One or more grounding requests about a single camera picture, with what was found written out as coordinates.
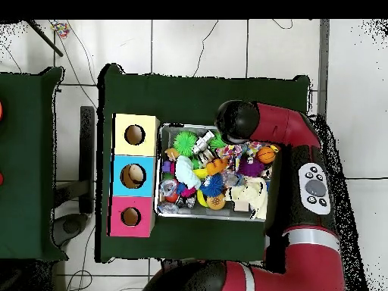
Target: plastic toy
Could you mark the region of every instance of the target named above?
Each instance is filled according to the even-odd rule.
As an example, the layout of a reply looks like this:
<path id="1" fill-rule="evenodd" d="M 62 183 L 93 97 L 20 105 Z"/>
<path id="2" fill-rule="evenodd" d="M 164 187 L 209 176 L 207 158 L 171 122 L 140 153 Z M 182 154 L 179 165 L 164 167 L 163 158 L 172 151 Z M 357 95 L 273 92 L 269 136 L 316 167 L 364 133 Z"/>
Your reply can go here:
<path id="1" fill-rule="evenodd" d="M 199 168 L 198 170 L 192 171 L 201 180 L 204 180 L 208 176 L 208 170 L 206 168 Z"/>
<path id="2" fill-rule="evenodd" d="M 260 163 L 257 159 L 253 158 L 252 163 L 248 163 L 247 158 L 241 158 L 239 163 L 238 174 L 246 175 L 247 177 L 258 177 L 260 173 L 265 169 L 265 165 Z"/>
<path id="3" fill-rule="evenodd" d="M 199 189 L 206 196 L 215 197 L 220 195 L 224 189 L 221 174 L 217 173 L 211 177 L 206 177 L 205 182 L 199 187 Z"/>
<path id="4" fill-rule="evenodd" d="M 213 162 L 206 165 L 209 175 L 215 175 L 223 171 L 228 165 L 228 158 L 215 159 Z"/>
<path id="5" fill-rule="evenodd" d="M 221 193 L 219 196 L 210 196 L 206 200 L 206 203 L 212 210 L 221 210 L 225 206 L 225 195 Z"/>
<path id="6" fill-rule="evenodd" d="M 198 203 L 200 205 L 205 206 L 206 208 L 209 207 L 208 203 L 206 203 L 205 198 L 203 196 L 203 193 L 202 193 L 202 191 L 200 189 L 197 191 L 197 199 L 198 199 Z"/>
<path id="7" fill-rule="evenodd" d="M 199 189 L 201 186 L 201 180 L 192 171 L 192 162 L 184 155 L 177 159 L 175 177 L 179 182 L 185 183 L 188 189 L 192 187 Z"/>
<path id="8" fill-rule="evenodd" d="M 270 146 L 261 147 L 256 158 L 263 164 L 270 164 L 275 159 L 275 151 Z"/>
<path id="9" fill-rule="evenodd" d="M 180 155 L 189 157 L 192 155 L 192 148 L 196 144 L 196 140 L 195 134 L 184 130 L 175 137 L 174 148 Z"/>
<path id="10" fill-rule="evenodd" d="M 166 149 L 164 153 L 166 153 L 170 161 L 177 161 L 179 157 L 178 151 L 176 149 L 173 149 L 172 147 L 170 149 Z"/>
<path id="11" fill-rule="evenodd" d="M 216 149 L 222 149 L 227 144 L 222 140 L 221 134 L 219 132 L 216 132 L 214 134 L 214 138 L 209 143 L 211 150 L 215 151 Z"/>
<path id="12" fill-rule="evenodd" d="M 267 187 L 260 177 L 245 177 L 245 186 L 230 187 L 225 193 L 227 201 L 248 202 L 252 208 L 251 218 L 265 219 L 267 214 Z"/>
<path id="13" fill-rule="evenodd" d="M 208 148 L 208 143 L 213 138 L 214 134 L 208 130 L 208 132 L 203 137 L 198 138 L 196 144 L 192 147 L 192 152 L 197 155 L 198 153 L 205 151 Z"/>

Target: orange ball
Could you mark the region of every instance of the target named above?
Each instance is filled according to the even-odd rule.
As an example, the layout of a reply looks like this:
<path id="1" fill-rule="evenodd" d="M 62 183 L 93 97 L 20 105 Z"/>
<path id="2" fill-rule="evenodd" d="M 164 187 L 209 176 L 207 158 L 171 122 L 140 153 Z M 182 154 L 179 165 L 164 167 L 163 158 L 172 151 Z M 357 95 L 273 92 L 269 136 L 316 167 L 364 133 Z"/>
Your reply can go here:
<path id="1" fill-rule="evenodd" d="M 269 146 L 261 147 L 256 153 L 256 158 L 263 164 L 270 164 L 275 159 L 275 152 Z"/>

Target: black pole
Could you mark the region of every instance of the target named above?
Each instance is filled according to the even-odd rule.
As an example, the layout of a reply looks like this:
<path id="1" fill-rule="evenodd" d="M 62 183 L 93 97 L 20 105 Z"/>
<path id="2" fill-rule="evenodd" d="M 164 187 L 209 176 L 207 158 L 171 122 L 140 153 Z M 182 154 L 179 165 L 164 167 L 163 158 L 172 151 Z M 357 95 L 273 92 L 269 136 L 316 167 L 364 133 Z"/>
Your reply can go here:
<path id="1" fill-rule="evenodd" d="M 63 57 L 64 54 L 62 54 L 61 50 L 59 50 L 54 45 L 54 43 L 52 43 L 52 41 L 47 37 L 47 35 L 45 35 L 43 31 L 41 31 L 41 29 L 38 27 L 38 25 L 34 20 L 26 20 L 26 22 L 31 26 L 31 28 L 33 28 L 38 33 L 38 35 L 40 35 L 43 38 L 43 40 L 45 40 L 50 45 L 50 47 L 52 47 L 55 50 L 55 52 L 59 55 L 59 57 Z"/>

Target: purple toy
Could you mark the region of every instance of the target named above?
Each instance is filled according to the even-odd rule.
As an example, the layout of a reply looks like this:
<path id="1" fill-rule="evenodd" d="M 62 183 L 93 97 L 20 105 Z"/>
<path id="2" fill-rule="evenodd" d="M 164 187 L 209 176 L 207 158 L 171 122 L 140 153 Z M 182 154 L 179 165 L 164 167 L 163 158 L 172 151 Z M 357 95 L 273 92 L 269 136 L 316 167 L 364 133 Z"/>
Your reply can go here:
<path id="1" fill-rule="evenodd" d="M 171 162 L 170 161 L 164 161 L 163 162 L 163 166 L 161 167 L 161 170 L 163 172 L 167 172 L 167 173 L 170 173 L 170 169 L 171 169 Z"/>
<path id="2" fill-rule="evenodd" d="M 253 163 L 249 164 L 246 158 L 241 158 L 239 162 L 238 174 L 246 175 L 247 177 L 259 177 L 260 173 L 265 169 L 265 165 L 262 164 L 256 158 L 253 158 Z"/>

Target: green mat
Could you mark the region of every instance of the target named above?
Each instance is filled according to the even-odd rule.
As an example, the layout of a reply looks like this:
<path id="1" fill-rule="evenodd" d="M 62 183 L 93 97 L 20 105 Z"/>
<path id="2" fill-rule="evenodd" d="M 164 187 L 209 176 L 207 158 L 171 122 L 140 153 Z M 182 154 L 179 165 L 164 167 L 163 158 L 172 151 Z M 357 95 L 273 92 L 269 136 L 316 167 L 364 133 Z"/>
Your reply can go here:
<path id="1" fill-rule="evenodd" d="M 202 258 L 261 260 L 263 223 L 156 217 L 149 238 L 109 237 L 107 230 L 111 115 L 155 115 L 161 123 L 213 125 L 220 104 L 256 100 L 306 112 L 307 76 L 294 80 L 183 78 L 124 74 L 116 64 L 99 75 L 95 259 Z"/>
<path id="2" fill-rule="evenodd" d="M 0 73 L 0 258 L 63 260 L 52 242 L 53 92 L 63 69 Z"/>

